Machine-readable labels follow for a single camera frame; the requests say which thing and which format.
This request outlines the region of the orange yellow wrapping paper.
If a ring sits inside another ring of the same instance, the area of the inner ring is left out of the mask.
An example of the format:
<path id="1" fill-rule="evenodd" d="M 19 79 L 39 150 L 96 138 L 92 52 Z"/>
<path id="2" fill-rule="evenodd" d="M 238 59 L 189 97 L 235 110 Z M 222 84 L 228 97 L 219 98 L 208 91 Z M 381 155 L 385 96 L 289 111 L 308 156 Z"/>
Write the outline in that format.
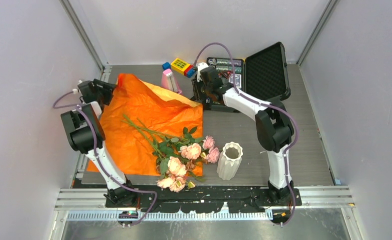
<path id="1" fill-rule="evenodd" d="M 125 116 L 138 126 L 174 136 L 182 135 L 184 127 L 196 127 L 198 138 L 203 136 L 203 107 L 130 73 L 120 73 L 116 82 L 113 99 L 100 118 L 106 149 L 126 175 L 158 176 L 152 146 L 125 123 Z"/>

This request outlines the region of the orange flower bouquet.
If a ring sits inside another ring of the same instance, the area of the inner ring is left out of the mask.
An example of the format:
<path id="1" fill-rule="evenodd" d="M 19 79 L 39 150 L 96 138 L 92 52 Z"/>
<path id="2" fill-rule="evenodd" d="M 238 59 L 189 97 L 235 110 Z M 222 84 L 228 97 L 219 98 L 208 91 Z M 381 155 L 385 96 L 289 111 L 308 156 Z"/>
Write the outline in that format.
<path id="1" fill-rule="evenodd" d="M 160 175 L 156 184 L 161 189 L 176 193 L 184 188 L 192 189 L 195 183 L 188 177 L 203 182 L 203 175 L 196 173 L 196 169 L 219 160 L 220 150 L 214 138 L 210 135 L 194 137 L 196 126 L 191 129 L 184 127 L 182 135 L 178 136 L 152 130 L 141 120 L 136 124 L 128 116 L 123 117 L 123 122 L 136 129 L 152 147 L 155 170 Z"/>

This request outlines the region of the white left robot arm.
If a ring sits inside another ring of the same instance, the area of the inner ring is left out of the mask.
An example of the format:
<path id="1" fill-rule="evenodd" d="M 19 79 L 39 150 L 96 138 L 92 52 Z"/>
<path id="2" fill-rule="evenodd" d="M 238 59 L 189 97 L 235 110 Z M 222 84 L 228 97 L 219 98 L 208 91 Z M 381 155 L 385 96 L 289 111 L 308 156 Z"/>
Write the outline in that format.
<path id="1" fill-rule="evenodd" d="M 105 144 L 99 117 L 113 98 L 115 84 L 98 79 L 80 81 L 71 94 L 81 94 L 80 103 L 60 115 L 70 147 L 93 162 L 107 186 L 104 197 L 108 203 L 133 206 L 137 192 L 131 181 L 114 163 Z"/>

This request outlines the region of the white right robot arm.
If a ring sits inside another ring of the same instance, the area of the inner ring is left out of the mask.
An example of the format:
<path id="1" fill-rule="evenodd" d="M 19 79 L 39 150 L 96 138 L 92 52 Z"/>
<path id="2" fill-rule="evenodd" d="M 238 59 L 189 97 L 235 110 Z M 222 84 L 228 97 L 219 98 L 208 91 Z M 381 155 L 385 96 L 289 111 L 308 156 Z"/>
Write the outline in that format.
<path id="1" fill-rule="evenodd" d="M 298 130 L 284 105 L 280 101 L 271 103 L 248 95 L 219 77 L 217 70 L 204 62 L 196 64 L 194 69 L 193 99 L 200 102 L 204 110 L 225 106 L 255 122 L 258 142 L 268 154 L 269 199 L 275 205 L 282 205 L 291 196 L 294 205 L 296 196 L 289 170 L 289 149 L 298 138 Z"/>

